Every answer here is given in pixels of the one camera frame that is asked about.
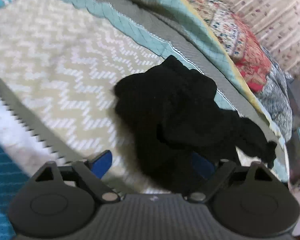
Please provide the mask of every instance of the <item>black cloth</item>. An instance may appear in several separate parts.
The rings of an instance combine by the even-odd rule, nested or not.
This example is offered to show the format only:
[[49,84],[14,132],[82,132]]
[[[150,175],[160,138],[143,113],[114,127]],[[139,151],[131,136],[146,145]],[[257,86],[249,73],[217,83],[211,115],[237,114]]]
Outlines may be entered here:
[[166,189],[187,194],[202,183],[191,165],[192,152],[212,163],[224,158],[240,164],[237,146],[273,166],[276,143],[268,143],[250,119],[220,109],[216,92],[211,78],[174,56],[114,87],[115,111],[134,135],[141,170]]

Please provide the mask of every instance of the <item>curtain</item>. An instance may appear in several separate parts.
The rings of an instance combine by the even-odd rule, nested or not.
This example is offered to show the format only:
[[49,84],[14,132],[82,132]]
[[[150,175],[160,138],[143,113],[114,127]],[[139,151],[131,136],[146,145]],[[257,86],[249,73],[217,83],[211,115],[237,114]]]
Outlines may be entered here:
[[252,28],[280,67],[300,71],[300,0],[224,0]]

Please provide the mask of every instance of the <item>folded cloth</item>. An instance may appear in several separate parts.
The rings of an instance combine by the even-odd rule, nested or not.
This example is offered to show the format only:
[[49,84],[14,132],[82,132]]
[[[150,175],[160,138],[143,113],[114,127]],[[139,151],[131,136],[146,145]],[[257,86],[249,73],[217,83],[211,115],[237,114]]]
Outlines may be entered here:
[[202,183],[192,168],[191,153],[212,163],[240,164],[235,146],[273,166],[276,143],[236,111],[214,101],[215,82],[189,70],[174,56],[145,73],[127,76],[114,87],[116,113],[135,138],[141,170],[173,192],[187,194]]

